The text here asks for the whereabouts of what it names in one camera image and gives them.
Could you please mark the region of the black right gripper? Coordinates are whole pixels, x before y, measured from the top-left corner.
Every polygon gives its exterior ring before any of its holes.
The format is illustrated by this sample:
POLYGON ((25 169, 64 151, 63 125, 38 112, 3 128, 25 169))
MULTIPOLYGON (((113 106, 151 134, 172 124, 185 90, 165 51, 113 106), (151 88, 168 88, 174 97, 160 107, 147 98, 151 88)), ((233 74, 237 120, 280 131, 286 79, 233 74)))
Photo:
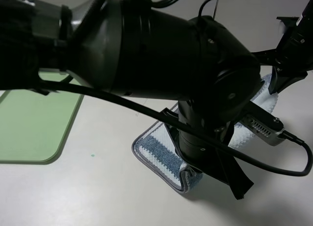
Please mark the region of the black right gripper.
POLYGON ((276 48, 253 55, 260 64, 273 66, 268 91, 280 93, 305 79, 307 71, 313 69, 313 29, 289 27, 276 48))

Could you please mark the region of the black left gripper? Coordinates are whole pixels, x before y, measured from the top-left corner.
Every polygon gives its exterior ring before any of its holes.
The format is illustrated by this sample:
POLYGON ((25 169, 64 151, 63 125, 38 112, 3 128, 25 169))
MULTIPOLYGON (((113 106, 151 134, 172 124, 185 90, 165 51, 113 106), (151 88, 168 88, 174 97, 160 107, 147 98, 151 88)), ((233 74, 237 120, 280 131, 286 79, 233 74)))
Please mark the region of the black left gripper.
POLYGON ((217 148, 228 145, 234 132, 234 109, 214 102, 188 100, 178 102, 178 112, 164 109, 164 114, 211 138, 206 142, 181 129, 170 134, 175 139, 177 154, 194 169, 227 184, 237 200, 244 198, 254 183, 247 177, 235 158, 217 148))

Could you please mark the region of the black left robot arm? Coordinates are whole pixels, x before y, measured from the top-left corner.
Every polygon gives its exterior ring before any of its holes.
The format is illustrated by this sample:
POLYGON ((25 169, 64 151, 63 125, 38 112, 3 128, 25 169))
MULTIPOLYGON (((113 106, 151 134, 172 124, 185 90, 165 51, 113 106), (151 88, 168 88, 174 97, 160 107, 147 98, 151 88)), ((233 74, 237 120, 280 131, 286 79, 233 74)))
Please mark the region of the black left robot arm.
POLYGON ((70 10, 0 0, 0 88, 67 91, 177 128, 177 154, 242 199, 252 187, 228 147, 261 86, 258 60, 209 16, 184 20, 151 0, 91 0, 70 10))

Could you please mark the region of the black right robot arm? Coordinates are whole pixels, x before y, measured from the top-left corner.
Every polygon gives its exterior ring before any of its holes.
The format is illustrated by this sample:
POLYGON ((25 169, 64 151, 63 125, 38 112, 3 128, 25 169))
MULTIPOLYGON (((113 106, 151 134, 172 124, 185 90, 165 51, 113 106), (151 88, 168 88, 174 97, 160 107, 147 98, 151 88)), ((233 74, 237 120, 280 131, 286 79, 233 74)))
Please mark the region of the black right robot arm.
POLYGON ((272 66, 270 94, 305 79, 313 69, 313 0, 300 17, 277 17, 286 27, 274 49, 254 52, 260 64, 272 66))

